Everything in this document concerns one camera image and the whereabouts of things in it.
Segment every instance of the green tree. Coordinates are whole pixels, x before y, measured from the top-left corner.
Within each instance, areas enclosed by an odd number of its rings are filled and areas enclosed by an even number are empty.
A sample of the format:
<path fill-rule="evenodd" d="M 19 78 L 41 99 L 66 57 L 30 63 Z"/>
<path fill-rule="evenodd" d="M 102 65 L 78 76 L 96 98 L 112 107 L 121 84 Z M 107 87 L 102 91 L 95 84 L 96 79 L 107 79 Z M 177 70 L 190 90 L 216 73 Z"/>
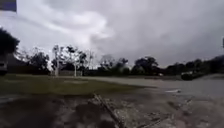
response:
<path fill-rule="evenodd" d="M 38 70 L 48 70 L 49 56 L 43 52 L 37 52 L 31 56 L 29 64 L 35 66 Z"/>
<path fill-rule="evenodd" d="M 136 70 L 144 70 L 144 75 L 154 75 L 155 69 L 157 68 L 158 63 L 156 61 L 155 58 L 150 57 L 150 56 L 146 56 L 144 58 L 140 58 L 138 60 L 135 61 L 135 66 L 133 68 L 135 68 L 134 71 Z"/>
<path fill-rule="evenodd" d="M 19 40 L 6 30 L 0 28 L 0 55 L 10 54 L 16 51 Z"/>

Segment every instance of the tree line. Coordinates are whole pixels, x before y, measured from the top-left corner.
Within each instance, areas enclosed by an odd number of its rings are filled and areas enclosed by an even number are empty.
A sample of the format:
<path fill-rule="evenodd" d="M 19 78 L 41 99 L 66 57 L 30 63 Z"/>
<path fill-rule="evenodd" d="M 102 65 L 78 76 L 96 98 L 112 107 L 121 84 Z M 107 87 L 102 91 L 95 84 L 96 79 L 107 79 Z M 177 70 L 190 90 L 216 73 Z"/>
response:
<path fill-rule="evenodd" d="M 24 71 L 32 74 L 49 74 L 49 55 L 35 48 L 32 53 L 25 50 L 17 50 L 19 40 L 7 31 L 0 29 L 0 55 L 15 53 L 25 63 Z M 74 71 L 75 68 L 90 76 L 159 76 L 159 75 L 181 75 L 184 72 L 195 72 L 201 74 L 219 73 L 224 71 L 224 56 L 217 56 L 210 60 L 196 59 L 186 63 L 175 63 L 166 68 L 160 68 L 156 58 L 145 56 L 135 61 L 130 67 L 126 58 L 115 59 L 112 55 L 104 55 L 99 61 L 99 66 L 90 68 L 93 55 L 91 52 L 79 50 L 78 47 L 54 46 L 52 48 L 54 59 L 50 62 L 51 69 L 55 70 L 59 64 L 60 70 Z"/>

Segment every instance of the ground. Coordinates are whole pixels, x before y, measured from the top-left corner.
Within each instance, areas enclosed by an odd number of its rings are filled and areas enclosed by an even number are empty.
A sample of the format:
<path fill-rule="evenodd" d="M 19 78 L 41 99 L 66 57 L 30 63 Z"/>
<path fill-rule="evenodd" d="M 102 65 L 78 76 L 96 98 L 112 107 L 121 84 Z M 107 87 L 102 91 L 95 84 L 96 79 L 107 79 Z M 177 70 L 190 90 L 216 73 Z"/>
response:
<path fill-rule="evenodd" d="M 0 81 L 0 128 L 224 127 L 222 97 L 71 78 L 7 76 Z"/>

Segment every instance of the overcast sky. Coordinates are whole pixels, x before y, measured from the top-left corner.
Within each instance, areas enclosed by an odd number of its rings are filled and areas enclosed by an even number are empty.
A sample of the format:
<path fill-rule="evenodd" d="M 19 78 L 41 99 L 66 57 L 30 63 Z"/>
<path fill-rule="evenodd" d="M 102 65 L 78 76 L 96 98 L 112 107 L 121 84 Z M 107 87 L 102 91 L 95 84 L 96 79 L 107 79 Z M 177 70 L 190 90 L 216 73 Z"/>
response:
<path fill-rule="evenodd" d="M 131 62 L 155 57 L 164 67 L 223 53 L 224 0 L 17 0 L 0 25 L 20 48 L 55 44 L 92 49 Z"/>

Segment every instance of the gray cloud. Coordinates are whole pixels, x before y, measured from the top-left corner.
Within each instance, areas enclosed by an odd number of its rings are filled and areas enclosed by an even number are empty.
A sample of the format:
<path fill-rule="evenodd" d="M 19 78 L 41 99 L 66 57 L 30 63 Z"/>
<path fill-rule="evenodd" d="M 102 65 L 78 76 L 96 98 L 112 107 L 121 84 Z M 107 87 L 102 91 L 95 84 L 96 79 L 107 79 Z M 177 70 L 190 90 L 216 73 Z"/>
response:
<path fill-rule="evenodd" d="M 78 45 L 94 48 L 98 54 L 110 53 L 132 62 L 151 55 L 161 66 L 222 53 L 223 0 L 35 1 L 33 5 L 39 7 L 21 5 L 29 7 L 20 9 L 20 14 L 45 27 L 36 32 L 48 30 L 48 35 L 38 37 L 40 41 L 52 40 L 56 34 L 55 40 L 81 42 Z"/>

